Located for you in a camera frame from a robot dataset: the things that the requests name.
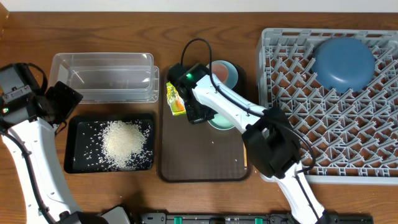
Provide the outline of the dark blue plate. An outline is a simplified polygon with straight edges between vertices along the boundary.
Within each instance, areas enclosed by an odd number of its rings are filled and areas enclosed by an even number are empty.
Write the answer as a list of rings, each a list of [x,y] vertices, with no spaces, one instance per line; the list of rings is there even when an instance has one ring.
[[[373,78],[375,58],[364,43],[352,37],[324,41],[314,52],[312,72],[316,81],[327,90],[344,93],[360,91]]]

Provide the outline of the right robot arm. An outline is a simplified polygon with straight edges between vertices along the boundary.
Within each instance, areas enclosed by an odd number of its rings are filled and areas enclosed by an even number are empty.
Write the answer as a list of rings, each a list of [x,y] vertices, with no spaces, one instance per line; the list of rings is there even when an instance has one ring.
[[[306,169],[299,153],[304,140],[282,110],[251,103],[199,63],[192,68],[177,63],[170,67],[167,79],[186,103],[190,122],[206,119],[211,111],[234,125],[241,133],[248,160],[263,176],[278,184],[297,222],[329,221],[304,176]]]

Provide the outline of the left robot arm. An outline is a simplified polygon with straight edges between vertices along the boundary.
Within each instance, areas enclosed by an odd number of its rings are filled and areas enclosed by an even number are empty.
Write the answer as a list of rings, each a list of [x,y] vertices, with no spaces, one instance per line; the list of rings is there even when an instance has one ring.
[[[131,223],[126,209],[102,213],[81,210],[68,188],[55,147],[65,123],[82,95],[62,82],[39,84],[33,63],[1,68],[1,137],[12,155],[25,201],[28,223]]]

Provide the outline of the mint green bowl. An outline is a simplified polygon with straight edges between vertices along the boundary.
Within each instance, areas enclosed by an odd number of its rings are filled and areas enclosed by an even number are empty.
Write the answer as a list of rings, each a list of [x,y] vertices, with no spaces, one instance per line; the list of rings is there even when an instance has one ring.
[[[226,131],[234,128],[234,125],[220,114],[215,114],[213,119],[208,120],[208,123],[213,128],[221,131]]]

